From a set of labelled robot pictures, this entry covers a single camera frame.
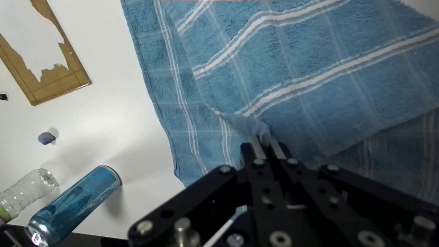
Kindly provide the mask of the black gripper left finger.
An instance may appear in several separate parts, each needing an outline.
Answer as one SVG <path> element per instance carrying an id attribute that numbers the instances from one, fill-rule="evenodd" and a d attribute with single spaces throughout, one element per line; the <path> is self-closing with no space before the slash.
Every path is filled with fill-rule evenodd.
<path id="1" fill-rule="evenodd" d="M 264 186 L 266 155 L 258 139 L 240 146 L 242 177 L 252 192 L 262 192 Z"/>

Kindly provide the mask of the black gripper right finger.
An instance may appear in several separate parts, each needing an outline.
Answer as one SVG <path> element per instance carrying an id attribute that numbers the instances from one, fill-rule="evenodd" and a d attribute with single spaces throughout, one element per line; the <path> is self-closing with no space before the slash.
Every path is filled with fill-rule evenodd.
<path id="1" fill-rule="evenodd" d="M 288 188 L 296 187 L 300 179 L 299 161 L 274 138 L 268 140 L 268 150 L 273 155 L 271 169 L 274 177 Z"/>

